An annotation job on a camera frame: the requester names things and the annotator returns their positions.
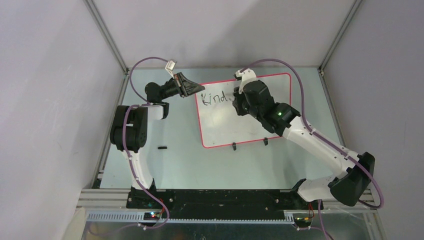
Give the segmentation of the pink framed whiteboard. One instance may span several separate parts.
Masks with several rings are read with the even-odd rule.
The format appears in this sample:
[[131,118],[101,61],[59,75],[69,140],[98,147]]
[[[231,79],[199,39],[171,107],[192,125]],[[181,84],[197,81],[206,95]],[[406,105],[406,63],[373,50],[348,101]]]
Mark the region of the pink framed whiteboard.
[[265,130],[250,115],[238,116],[232,105],[235,79],[201,84],[205,90],[195,94],[201,144],[206,149],[244,144],[279,136]]

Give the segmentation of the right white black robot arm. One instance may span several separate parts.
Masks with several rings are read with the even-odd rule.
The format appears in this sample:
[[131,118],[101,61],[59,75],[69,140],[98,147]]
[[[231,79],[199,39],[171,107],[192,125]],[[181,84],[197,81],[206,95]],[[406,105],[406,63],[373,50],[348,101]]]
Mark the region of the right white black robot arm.
[[328,140],[303,121],[298,110],[276,102],[261,80],[254,80],[233,90],[233,107],[238,116],[251,115],[262,127],[314,155],[329,168],[332,175],[313,180],[300,180],[293,188],[291,204],[304,209],[315,200],[332,200],[353,207],[372,182],[375,157],[358,154]]

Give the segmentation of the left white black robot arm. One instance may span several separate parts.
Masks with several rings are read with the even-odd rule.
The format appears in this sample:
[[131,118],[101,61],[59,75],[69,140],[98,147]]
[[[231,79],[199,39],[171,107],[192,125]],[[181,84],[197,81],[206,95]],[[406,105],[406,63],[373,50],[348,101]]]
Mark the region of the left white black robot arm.
[[168,117],[170,104],[165,102],[165,99],[177,95],[186,98],[205,89],[203,85],[189,80],[178,72],[162,85],[150,82],[145,86],[147,104],[116,107],[109,139],[129,162],[131,186],[143,190],[138,201],[145,208],[153,208],[158,202],[158,194],[150,190],[154,178],[147,160],[141,157],[142,148],[148,140],[149,123]]

